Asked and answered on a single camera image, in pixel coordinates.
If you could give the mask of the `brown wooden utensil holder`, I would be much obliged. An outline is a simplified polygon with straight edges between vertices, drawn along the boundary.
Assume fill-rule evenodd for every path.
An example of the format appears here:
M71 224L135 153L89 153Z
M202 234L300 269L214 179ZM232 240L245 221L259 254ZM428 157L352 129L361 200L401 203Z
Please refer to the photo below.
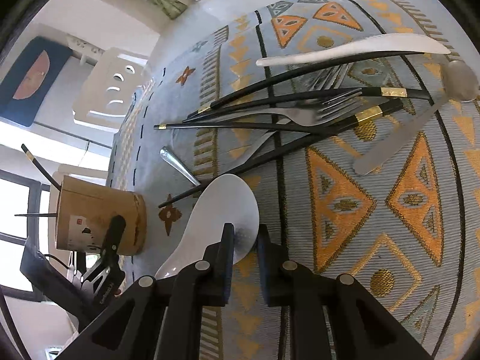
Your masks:
M66 175L57 203L56 248L86 253L100 250L111 219L117 215L126 222L119 254L138 254L146 238L143 197Z

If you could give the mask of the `thin black chopstick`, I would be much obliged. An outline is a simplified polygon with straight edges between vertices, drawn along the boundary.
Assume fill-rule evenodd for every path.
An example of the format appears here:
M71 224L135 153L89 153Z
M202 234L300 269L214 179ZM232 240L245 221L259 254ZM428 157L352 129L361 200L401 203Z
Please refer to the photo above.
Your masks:
M57 213L26 213L26 214L14 214L15 217L26 218L57 218Z

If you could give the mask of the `silver metal knife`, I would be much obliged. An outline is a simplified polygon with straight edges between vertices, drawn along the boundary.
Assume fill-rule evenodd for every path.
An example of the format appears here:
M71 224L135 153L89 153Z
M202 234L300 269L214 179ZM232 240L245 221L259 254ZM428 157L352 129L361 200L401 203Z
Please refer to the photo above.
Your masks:
M235 167L245 164L245 162L250 159L261 147L263 144L267 142L270 137L272 137L276 132L275 131L267 131L264 133L256 142L246 148L241 155L236 158L227 168L227 171L233 170ZM168 147L164 146L160 150L160 157L163 161L165 161L168 165L173 167L177 170L180 174L182 174L191 184L194 186L200 185L200 182L195 178L195 176L189 171L189 169L180 161L179 158L174 155Z

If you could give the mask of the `white ceramic soup spoon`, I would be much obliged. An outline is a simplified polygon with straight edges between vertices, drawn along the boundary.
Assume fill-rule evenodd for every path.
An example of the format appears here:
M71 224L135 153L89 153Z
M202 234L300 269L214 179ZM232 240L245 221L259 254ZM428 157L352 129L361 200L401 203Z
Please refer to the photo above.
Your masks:
M233 262L239 263L256 242L260 213L249 185L233 174L216 178L202 192L178 246L154 277L161 280L177 275L182 268L201 260L206 248L221 240L225 224L233 225Z

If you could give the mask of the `black chopstick long curved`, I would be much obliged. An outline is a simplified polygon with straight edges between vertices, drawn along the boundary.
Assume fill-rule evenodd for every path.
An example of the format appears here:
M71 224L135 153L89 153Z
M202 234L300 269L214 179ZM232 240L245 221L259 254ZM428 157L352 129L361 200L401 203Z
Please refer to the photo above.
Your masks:
M354 63L366 59L375 59L379 57L391 57L391 56L402 56L402 55L417 55L422 54L422 51L371 51L360 55L353 55L347 57L333 58L330 61L319 62L309 64L305 67L298 67L288 72L283 72L275 76L269 76L264 80L260 80L254 84L251 84L245 88L240 88L235 92L221 97L219 100L212 101L209 103L203 104L196 112L192 112L188 115L189 118L202 114L209 110L217 110L220 107L229 104L239 98L253 94L259 90L268 88L270 86L275 86L278 83L281 83L286 80L293 79L295 77L300 77L311 72L317 72L326 68L331 68L337 65L342 65L345 63Z

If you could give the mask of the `silver metal fork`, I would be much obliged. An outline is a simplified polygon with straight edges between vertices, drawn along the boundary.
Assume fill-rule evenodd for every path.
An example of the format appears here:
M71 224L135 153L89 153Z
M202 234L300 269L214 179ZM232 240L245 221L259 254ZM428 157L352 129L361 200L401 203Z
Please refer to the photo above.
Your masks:
M247 116L276 115L289 119L289 121L304 127L313 127L327 124L360 107L356 97L360 90L353 90L333 97L320 104L315 102L308 106L275 107L251 111L235 111L227 115L208 116L206 119L186 121L187 125L206 123L207 121L221 122L245 118Z

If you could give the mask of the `black chopstick gold band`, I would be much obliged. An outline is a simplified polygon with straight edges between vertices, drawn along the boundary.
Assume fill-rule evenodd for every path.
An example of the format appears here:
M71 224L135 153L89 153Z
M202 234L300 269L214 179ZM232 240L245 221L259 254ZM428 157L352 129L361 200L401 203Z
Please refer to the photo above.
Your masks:
M315 90L301 93L285 94L281 96L272 96L258 99L251 102L244 102L234 106L222 106L216 110L207 110L199 114L191 115L186 121L205 119L209 116L222 116L230 112L244 111L256 107L269 106L283 102L306 101L320 99L330 100L336 96L343 94L357 94L368 97L394 97L394 98L418 98L429 99L430 93L427 89L415 88L396 88L396 87L364 87L364 88L333 88L325 90Z
M384 102L383 104L379 104L377 106L371 106L370 108L357 112L354 115L350 115L348 117L342 117L340 121L337 121L334 124L324 128L338 128L340 130L340 133L343 133L350 129L359 127L360 125L364 125L368 121L372 121L374 119L378 119L383 116L391 115L394 112L400 111L402 107L403 107L403 104L399 99L391 99L388 102ZM337 135L322 136L322 135L314 135L312 133L308 133L305 136L302 136L301 138L295 139L294 141L291 141L285 145L279 146L276 149L270 150L265 154L256 156L255 158L250 158L244 164L240 166L236 166L233 170L229 172L226 171L225 174L230 173L236 176L241 175L245 172L249 172L250 170L256 167L267 164L270 161L276 160L277 158L281 158L285 155L291 154L296 150L306 148L309 145L318 143L319 141L322 141Z

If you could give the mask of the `silver metal spoon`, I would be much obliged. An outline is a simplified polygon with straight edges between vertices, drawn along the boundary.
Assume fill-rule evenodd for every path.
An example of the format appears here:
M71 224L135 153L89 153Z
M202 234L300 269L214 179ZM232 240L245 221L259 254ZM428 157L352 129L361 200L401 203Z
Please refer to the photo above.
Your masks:
M479 79L473 69L465 62L454 60L440 68L445 95L430 106L421 115L416 116L405 125L399 127L383 141L377 143L368 153L354 161L353 171L364 176L376 167L383 165L399 152L434 114L450 99L458 102L472 102L479 94Z

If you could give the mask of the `white dotted rice paddle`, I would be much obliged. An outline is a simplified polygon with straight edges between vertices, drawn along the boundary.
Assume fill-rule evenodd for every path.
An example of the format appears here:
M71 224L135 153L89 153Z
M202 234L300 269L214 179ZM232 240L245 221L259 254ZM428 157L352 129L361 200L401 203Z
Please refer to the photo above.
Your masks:
M366 37L358 41L336 46L326 50L307 52L297 55L260 58L258 67L281 66L303 63L318 63L342 57L366 55L373 52L413 52L448 55L450 49L431 37L415 33L387 33Z

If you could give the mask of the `white chair with cutouts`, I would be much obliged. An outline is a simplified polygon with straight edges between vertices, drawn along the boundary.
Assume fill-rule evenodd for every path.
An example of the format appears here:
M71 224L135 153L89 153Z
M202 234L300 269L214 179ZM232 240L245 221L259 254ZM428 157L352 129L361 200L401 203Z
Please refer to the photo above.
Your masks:
M148 81L143 71L148 57L112 47L103 52L72 105L74 122L116 133L134 93Z

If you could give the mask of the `patterned blue orange table mat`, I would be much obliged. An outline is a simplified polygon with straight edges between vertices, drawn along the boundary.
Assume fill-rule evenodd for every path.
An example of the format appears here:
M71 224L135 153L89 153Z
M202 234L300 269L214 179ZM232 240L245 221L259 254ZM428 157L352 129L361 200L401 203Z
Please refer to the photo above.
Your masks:
M169 203L188 182L160 158L169 146L193 174L223 173L260 138L236 129L155 130L205 103L281 73L266 56L324 50L380 33L418 33L448 58L479 56L437 0L279 0L153 58L154 88L115 137L109 186L142 194L148 234L124 260L126 281L153 275L182 238L195 198ZM353 163L443 97L433 55L352 63L345 87L421 89L392 115L260 166L244 179L273 242L313 272L347 272L436 359L461 359L479 333L479 103L452 100L368 175Z

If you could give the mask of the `blue orange wall hanging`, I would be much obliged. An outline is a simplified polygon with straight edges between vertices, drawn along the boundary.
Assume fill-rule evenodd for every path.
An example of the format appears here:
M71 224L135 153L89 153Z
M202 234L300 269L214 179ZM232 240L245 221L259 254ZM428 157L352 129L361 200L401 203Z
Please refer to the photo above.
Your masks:
M72 50L44 37L33 38L1 82L1 117L32 125L38 110Z

